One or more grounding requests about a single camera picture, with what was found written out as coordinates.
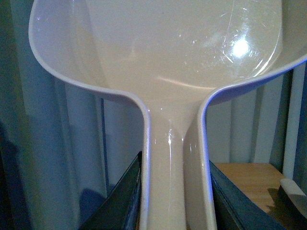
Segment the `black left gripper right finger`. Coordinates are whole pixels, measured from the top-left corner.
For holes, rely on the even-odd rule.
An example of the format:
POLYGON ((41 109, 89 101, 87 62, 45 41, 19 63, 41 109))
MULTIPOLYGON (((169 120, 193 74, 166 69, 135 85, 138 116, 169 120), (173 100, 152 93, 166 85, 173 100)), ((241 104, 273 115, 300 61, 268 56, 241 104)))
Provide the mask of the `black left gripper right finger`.
POLYGON ((254 204, 210 162, 214 208, 219 230, 279 230, 281 225, 254 204))

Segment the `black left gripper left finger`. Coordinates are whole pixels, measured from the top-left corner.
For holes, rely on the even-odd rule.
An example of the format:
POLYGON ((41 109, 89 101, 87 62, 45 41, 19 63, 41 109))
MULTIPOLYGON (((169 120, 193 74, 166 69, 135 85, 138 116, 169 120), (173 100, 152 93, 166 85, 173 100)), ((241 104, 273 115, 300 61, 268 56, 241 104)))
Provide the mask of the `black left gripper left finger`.
POLYGON ((81 230, 135 230, 142 190, 140 151, 102 205, 80 226, 81 230))

